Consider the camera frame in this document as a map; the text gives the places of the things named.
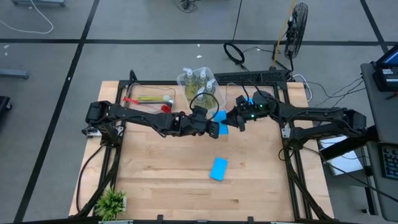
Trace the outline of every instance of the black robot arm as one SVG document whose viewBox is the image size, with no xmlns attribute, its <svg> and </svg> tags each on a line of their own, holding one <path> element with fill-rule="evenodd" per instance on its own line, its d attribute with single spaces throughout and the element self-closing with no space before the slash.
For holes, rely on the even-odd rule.
<svg viewBox="0 0 398 224">
<path fill-rule="evenodd" d="M 276 100 L 265 91 L 257 91 L 253 95 L 253 103 L 243 96 L 236 99 L 236 105 L 227 113 L 223 124 L 245 130 L 245 123 L 269 116 L 282 123 L 283 127 L 294 120 L 327 121 L 329 124 L 314 128 L 282 128 L 282 137 L 290 147 L 301 149 L 309 139 L 344 134 L 348 137 L 361 137 L 366 134 L 366 117 L 354 110 L 346 108 L 298 108 Z"/>
<path fill-rule="evenodd" d="M 206 119 L 207 109 L 196 106 L 192 114 L 157 113 L 151 114 L 139 110 L 122 107 L 108 101 L 97 101 L 90 105 L 86 123 L 88 128 L 83 130 L 87 134 L 92 128 L 97 129 L 101 135 L 101 144 L 115 146 L 119 144 L 120 130 L 115 127 L 118 121 L 140 124 L 152 127 L 162 137 L 203 135 L 208 133 L 212 138 L 218 138 L 219 124 Z"/>
</svg>

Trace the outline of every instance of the black keyboard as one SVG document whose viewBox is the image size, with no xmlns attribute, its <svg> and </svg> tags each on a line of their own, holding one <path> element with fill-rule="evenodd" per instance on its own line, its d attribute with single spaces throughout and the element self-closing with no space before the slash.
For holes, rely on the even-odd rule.
<svg viewBox="0 0 398 224">
<path fill-rule="evenodd" d="M 381 144 L 380 153 L 383 176 L 398 180 L 398 147 Z"/>
<path fill-rule="evenodd" d="M 248 80 L 257 85 L 267 83 L 286 82 L 289 78 L 289 70 L 273 70 L 273 71 L 257 71 L 257 72 L 232 72 L 232 73 L 217 73 L 215 78 L 218 83 L 233 82 L 237 85 Z"/>
</svg>

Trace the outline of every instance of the electric fan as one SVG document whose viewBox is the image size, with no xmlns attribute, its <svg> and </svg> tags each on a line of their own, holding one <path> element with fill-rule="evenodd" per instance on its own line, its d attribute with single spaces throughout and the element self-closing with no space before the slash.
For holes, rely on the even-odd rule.
<svg viewBox="0 0 398 224">
<path fill-rule="evenodd" d="M 280 41 L 279 43 L 279 44 L 285 44 L 284 55 L 290 60 L 290 64 L 292 66 L 291 71 L 293 71 L 294 69 L 292 59 L 295 58 L 299 53 L 301 43 L 303 41 L 305 25 L 307 24 L 307 16 L 308 16 L 308 6 L 304 3 L 297 4 L 293 8 L 292 15 L 290 16 L 287 22 L 287 31 L 285 33 L 286 40 Z M 275 57 L 276 47 L 277 43 L 274 45 L 274 57 Z M 278 61 L 276 62 L 284 69 L 287 69 Z"/>
</svg>

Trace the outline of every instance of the white paper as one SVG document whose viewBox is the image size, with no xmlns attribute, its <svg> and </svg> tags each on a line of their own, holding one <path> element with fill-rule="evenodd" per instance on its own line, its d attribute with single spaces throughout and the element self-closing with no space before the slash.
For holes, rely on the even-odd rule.
<svg viewBox="0 0 398 224">
<path fill-rule="evenodd" d="M 335 137 L 335 138 L 330 138 L 330 139 L 322 139 L 320 142 L 321 142 L 322 148 L 327 148 L 327 147 L 332 146 L 346 138 L 347 138 L 346 136 L 341 136 L 341 137 Z M 331 165 L 333 165 L 345 172 L 354 172 L 354 171 L 363 169 L 362 164 L 360 163 L 360 161 L 354 151 L 347 152 L 343 156 L 339 156 L 339 157 L 330 159 L 328 162 Z M 344 174 L 340 170 L 337 170 L 333 167 L 330 167 L 330 168 L 334 175 Z"/>
</svg>

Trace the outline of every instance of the white cable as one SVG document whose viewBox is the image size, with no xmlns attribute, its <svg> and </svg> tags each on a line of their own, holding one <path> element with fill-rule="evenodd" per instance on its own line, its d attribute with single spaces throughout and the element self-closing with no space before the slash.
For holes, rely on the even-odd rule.
<svg viewBox="0 0 398 224">
<path fill-rule="evenodd" d="M 297 74 L 297 75 L 294 75 L 293 78 L 296 77 L 296 76 L 301 77 L 304 80 L 305 86 L 307 86 L 308 91 L 310 92 L 310 99 L 307 100 L 309 102 L 310 100 L 312 100 L 312 91 L 310 89 L 310 86 L 308 85 L 308 83 L 307 83 L 306 79 L 304 78 L 304 76 L 302 76 L 300 74 Z"/>
<path fill-rule="evenodd" d="M 3 22 L 2 20 L 0 20 L 0 22 L 1 22 L 2 24 L 4 24 L 6 27 L 8 27 L 8 28 L 10 28 L 10 29 L 12 29 L 12 30 L 15 30 L 15 31 L 19 31 L 19 32 L 26 32 L 26 33 L 30 33 L 30 34 L 48 34 L 48 33 L 50 33 L 50 32 L 54 29 L 54 25 L 49 21 L 49 19 L 47 19 L 47 18 L 37 9 L 36 5 L 33 3 L 33 0 L 30 0 L 30 2 L 31 2 L 32 5 L 35 7 L 36 11 L 37 11 L 40 15 L 42 15 L 43 18 L 44 18 L 47 22 L 49 22 L 49 24 L 51 25 L 51 29 L 50 29 L 49 31 L 47 31 L 47 32 L 37 32 L 37 31 L 19 30 L 19 29 L 12 28 L 11 26 L 7 25 L 7 24 L 6 24 L 5 22 Z"/>
</svg>

